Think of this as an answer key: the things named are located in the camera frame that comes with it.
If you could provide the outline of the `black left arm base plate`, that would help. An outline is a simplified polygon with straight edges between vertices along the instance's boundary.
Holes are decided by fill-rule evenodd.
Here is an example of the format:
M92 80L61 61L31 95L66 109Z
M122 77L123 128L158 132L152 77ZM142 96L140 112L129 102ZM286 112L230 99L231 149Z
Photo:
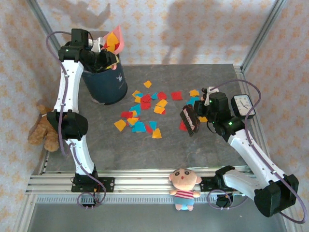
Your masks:
M105 187L106 192L114 191L114 177L98 177L97 181L93 180L87 175L75 176L72 181L71 191L72 192L94 192L94 193L104 193Z

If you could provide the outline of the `perforated metal strip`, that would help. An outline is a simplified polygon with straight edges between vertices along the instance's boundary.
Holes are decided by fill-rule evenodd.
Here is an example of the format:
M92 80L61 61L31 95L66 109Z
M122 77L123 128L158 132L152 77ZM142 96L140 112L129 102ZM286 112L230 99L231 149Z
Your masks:
M217 196L212 194L209 197L211 203L216 203ZM45 204L75 204L77 203L77 195L38 195L36 203ZM104 200L104 204L173 204L174 197L170 195L108 195ZM94 204L94 200L90 196L82 196L79 200L80 204ZM207 203L207 196L202 195L195 198L195 203Z

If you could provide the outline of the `cartoon face hand brush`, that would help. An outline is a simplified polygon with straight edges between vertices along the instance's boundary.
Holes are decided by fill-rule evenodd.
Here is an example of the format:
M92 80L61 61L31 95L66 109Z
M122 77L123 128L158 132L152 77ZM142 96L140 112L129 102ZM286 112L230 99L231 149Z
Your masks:
M191 104L185 105L180 112L180 117L184 122L187 132L190 137L199 131L200 120Z

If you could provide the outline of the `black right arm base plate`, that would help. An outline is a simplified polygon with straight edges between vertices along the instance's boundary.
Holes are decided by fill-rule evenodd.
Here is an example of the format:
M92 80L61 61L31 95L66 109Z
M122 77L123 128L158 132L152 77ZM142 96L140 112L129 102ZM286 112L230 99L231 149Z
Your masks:
M239 183L226 183L223 178L218 176L203 176L200 185L202 192L210 192L211 190L219 189L225 192L238 192L239 195L246 196Z

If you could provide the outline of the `brown teddy bear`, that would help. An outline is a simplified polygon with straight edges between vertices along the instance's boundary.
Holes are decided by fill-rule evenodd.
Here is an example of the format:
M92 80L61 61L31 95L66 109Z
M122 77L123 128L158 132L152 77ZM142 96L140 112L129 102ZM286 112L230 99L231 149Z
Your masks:
M59 149L58 133L47 119L47 113L52 109L43 104L38 104L37 109L40 112L40 119L34 131L30 133L28 142L31 145L40 145L44 143L45 150L55 152Z

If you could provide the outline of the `aluminium frame post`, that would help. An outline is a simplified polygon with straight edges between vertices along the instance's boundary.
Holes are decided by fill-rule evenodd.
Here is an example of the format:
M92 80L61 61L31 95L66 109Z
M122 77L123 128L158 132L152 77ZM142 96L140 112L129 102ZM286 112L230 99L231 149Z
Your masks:
M273 24L275 23L277 17L283 10L287 0L275 0L270 13L266 17L264 24L262 25L260 31L258 32L257 37L255 38L251 48L249 49L248 54L246 55L243 63L240 66L240 70L242 73L246 73L252 63L255 55L257 54L259 48L261 47L264 39L267 37L270 32Z
M65 76L67 76L67 71L65 70L63 64L58 58L58 55L52 50L52 47L58 51L60 49L60 43L56 37L56 34L66 34L66 35L71 35L71 33L66 32L66 31L53 31L48 20L45 17L45 14L43 13L41 7L39 6L37 0L25 0L26 3L29 5L30 9L38 19L38 22L44 32L46 33L46 38L45 38L45 45L49 53L53 56L53 58L58 62L60 65L60 68L62 72L64 73Z

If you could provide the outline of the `dark blue trash bin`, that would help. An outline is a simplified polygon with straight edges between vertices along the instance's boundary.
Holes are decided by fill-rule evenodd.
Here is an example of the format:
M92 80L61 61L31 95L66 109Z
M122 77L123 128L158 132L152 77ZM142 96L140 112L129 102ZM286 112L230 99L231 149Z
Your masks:
M119 102L128 90L121 64L117 64L115 70L108 69L100 73L92 73L84 68L82 78L92 99L106 105Z

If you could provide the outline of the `aluminium mounting rail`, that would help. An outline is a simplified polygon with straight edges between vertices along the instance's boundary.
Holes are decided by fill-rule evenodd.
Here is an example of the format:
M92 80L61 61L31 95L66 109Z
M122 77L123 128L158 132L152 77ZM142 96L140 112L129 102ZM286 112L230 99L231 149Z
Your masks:
M218 176L226 183L239 183L245 194L252 194L256 189L263 189L269 184L278 181L276 174L283 174L276 170L271 172L266 168L257 169L254 172L247 166L239 166L230 171L219 172L215 168L195 168L197 175ZM169 181L170 169L145 169L145 170L110 170L99 173L99 177L114 177L114 191L109 194L132 195L165 195L173 189ZM45 173L31 176L26 192L28 194L73 194L71 179L73 173ZM200 190L196 184L195 191Z

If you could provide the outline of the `black square alarm clock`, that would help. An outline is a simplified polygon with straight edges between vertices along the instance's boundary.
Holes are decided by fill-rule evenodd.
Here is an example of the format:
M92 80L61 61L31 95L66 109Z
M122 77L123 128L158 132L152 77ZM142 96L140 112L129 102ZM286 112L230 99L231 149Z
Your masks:
M250 97L247 94L243 94L234 95L231 99L231 106L235 116L244 120L253 104Z

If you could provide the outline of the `grey metal lower panel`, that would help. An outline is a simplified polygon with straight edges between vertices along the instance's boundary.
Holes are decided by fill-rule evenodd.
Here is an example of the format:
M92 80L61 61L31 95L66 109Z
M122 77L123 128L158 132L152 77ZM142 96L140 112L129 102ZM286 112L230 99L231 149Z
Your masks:
M37 204L29 223L14 232L289 232L283 218L266 218L250 202L231 210L196 204L177 211L171 204L106 204L84 210L74 204Z

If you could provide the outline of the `pink plastic dustpan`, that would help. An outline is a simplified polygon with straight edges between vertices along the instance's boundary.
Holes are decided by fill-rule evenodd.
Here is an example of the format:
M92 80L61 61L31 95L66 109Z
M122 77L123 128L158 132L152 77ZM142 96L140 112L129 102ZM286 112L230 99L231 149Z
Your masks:
M107 40L108 35L109 35L111 32L113 32L113 33L116 35L116 37L118 38L118 40L119 40L120 46L118 47L118 49L117 49L116 51L113 50L113 49L107 48L106 40ZM123 35L122 35L122 31L121 31L121 28L120 28L120 25L118 25L118 26L117 26L113 31L111 31L111 32L108 32L105 36L102 37L102 43L101 43L102 47L101 47L101 50L107 50L107 51L112 52L113 54L119 56L119 54L123 51L124 46L125 46L124 39L123 39ZM115 70L116 68L117 68L117 64L114 63L114 64L108 66L108 67L106 68L106 70L108 70L108 69Z

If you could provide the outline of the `cartoon boy plush doll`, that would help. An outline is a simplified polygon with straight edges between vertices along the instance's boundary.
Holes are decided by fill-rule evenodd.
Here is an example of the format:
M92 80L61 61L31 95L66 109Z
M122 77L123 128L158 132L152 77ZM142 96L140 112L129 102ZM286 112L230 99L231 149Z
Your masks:
M180 168L169 175L169 181L174 187L169 194L173 196L176 210L192 211L195 199L201 196L200 192L194 191L195 185L202 182L201 177L190 169Z

